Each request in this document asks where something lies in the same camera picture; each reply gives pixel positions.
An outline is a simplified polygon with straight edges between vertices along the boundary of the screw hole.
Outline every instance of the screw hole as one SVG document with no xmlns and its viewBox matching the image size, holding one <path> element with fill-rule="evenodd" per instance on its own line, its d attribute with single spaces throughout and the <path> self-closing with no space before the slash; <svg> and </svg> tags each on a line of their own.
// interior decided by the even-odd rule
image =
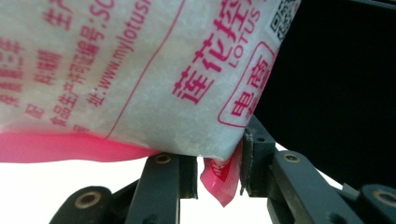
<svg viewBox="0 0 396 224">
<path fill-rule="evenodd" d="M 288 161 L 288 162 L 294 162 L 294 163 L 301 161 L 300 157 L 293 155 L 291 153 L 284 154 L 283 160 Z"/>
<path fill-rule="evenodd" d="M 81 194 L 75 201 L 75 207 L 79 209 L 85 209 L 92 207 L 99 203 L 101 198 L 99 191 L 89 191 Z"/>
<path fill-rule="evenodd" d="M 171 158 L 168 155 L 158 155 L 155 157 L 155 162 L 159 163 L 159 164 L 165 164 L 168 163 L 171 160 Z"/>
<path fill-rule="evenodd" d="M 347 224 L 347 221 L 336 213 L 329 213 L 326 218 L 333 224 Z"/>
<path fill-rule="evenodd" d="M 259 138 L 256 139 L 256 141 L 258 141 L 258 142 L 265 142 L 265 138 L 259 137 Z"/>
<path fill-rule="evenodd" d="M 373 192 L 375 198 L 377 200 L 379 200 L 381 203 L 387 204 L 389 206 L 392 207 L 396 207 L 396 195 L 391 193 L 391 192 L 387 192 L 384 191 L 382 189 L 378 189 L 376 191 Z"/>
</svg>

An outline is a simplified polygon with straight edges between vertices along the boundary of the white plastic bag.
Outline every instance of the white plastic bag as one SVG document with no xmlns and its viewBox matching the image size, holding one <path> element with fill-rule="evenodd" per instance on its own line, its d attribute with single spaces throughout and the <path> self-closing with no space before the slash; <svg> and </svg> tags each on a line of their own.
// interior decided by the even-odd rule
<svg viewBox="0 0 396 224">
<path fill-rule="evenodd" d="M 225 160 L 299 2 L 0 1 L 0 131 Z"/>
</svg>

